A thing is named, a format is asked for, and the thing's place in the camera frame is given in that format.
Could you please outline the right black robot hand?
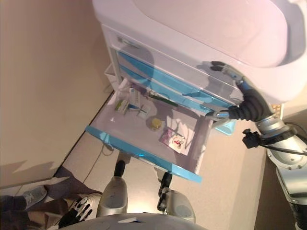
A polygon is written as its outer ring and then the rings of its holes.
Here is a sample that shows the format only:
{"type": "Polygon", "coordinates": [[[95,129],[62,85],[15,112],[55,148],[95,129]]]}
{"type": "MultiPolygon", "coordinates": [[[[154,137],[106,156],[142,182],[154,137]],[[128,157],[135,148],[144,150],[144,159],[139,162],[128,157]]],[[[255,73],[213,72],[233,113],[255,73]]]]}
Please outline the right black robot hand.
{"type": "Polygon", "coordinates": [[[247,120],[258,122],[273,115],[271,106],[266,102],[256,86],[239,70],[220,61],[212,61],[210,69],[232,78],[243,94],[243,101],[237,106],[231,106],[221,111],[211,111],[206,114],[213,120],[247,120]]]}

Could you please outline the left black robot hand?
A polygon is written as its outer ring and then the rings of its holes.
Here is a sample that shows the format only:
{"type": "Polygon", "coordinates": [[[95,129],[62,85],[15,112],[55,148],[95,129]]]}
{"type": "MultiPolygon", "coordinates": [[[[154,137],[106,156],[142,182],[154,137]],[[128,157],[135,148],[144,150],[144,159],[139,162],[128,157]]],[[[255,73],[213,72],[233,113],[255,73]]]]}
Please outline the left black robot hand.
{"type": "Polygon", "coordinates": [[[87,220],[92,211],[90,197],[85,196],[77,199],[69,211],[59,220],[59,229],[87,220]]]}

